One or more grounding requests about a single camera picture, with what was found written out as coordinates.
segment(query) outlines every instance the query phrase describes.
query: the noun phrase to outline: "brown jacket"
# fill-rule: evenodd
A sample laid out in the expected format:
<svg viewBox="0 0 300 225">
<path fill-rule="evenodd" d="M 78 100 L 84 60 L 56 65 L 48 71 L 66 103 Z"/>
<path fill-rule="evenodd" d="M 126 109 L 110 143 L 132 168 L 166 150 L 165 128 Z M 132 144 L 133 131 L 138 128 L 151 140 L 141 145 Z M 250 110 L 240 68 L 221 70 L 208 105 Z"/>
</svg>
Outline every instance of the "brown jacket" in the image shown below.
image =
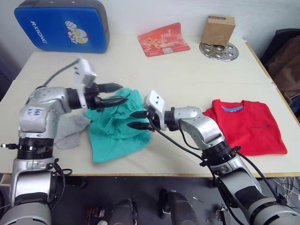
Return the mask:
<svg viewBox="0 0 300 225">
<path fill-rule="evenodd" d="M 266 69 L 289 104 L 300 93 L 300 36 L 290 39 L 266 64 Z"/>
</svg>

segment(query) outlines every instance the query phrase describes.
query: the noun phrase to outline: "brown box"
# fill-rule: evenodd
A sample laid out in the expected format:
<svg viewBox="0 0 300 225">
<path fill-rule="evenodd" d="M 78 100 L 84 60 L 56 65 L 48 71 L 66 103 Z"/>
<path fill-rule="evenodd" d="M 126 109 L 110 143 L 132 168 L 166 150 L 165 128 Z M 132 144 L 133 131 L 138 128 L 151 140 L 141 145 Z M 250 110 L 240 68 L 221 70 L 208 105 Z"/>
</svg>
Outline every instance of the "brown box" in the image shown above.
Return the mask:
<svg viewBox="0 0 300 225">
<path fill-rule="evenodd" d="M 233 33 L 234 27 L 234 17 L 209 15 L 202 35 L 202 43 L 226 45 Z"/>
</svg>

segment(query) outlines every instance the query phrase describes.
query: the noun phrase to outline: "teal cloth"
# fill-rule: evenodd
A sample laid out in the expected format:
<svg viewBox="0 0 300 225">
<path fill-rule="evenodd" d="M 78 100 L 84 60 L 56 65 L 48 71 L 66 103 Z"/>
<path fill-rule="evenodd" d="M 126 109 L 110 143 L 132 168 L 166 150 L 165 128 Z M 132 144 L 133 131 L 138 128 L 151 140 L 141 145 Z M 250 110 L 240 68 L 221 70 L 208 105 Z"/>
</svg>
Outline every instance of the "teal cloth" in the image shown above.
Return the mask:
<svg viewBox="0 0 300 225">
<path fill-rule="evenodd" d="M 106 162 L 122 157 L 144 148 L 151 140 L 148 130 L 136 130 L 127 126 L 133 121 L 148 122 L 147 119 L 136 119 L 130 114 L 145 110 L 139 91 L 121 89 L 115 96 L 127 97 L 128 101 L 101 112 L 88 110 L 85 116 L 91 119 L 90 141 L 95 163 Z"/>
</svg>

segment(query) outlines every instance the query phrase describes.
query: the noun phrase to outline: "folded red t-shirt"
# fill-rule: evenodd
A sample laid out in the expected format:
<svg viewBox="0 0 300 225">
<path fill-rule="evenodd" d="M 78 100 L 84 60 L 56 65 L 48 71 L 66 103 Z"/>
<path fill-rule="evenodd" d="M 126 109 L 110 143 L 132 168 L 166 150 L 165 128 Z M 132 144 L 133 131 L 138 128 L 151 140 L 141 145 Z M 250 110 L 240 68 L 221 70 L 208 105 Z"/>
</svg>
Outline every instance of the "folded red t-shirt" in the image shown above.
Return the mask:
<svg viewBox="0 0 300 225">
<path fill-rule="evenodd" d="M 243 100 L 240 103 L 212 102 L 203 113 L 211 117 L 233 148 L 248 156 L 286 154 L 278 125 L 266 104 Z"/>
</svg>

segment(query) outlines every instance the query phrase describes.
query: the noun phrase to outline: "blue case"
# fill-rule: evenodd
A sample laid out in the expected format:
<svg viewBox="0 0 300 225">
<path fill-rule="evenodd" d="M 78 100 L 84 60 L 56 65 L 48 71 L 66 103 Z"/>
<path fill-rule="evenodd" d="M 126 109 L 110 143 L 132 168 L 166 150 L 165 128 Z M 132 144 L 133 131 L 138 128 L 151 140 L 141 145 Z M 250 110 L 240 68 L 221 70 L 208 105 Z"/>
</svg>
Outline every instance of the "blue case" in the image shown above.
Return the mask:
<svg viewBox="0 0 300 225">
<path fill-rule="evenodd" d="M 45 51 L 104 53 L 106 11 L 97 0 L 26 0 L 15 17 L 33 44 Z"/>
</svg>

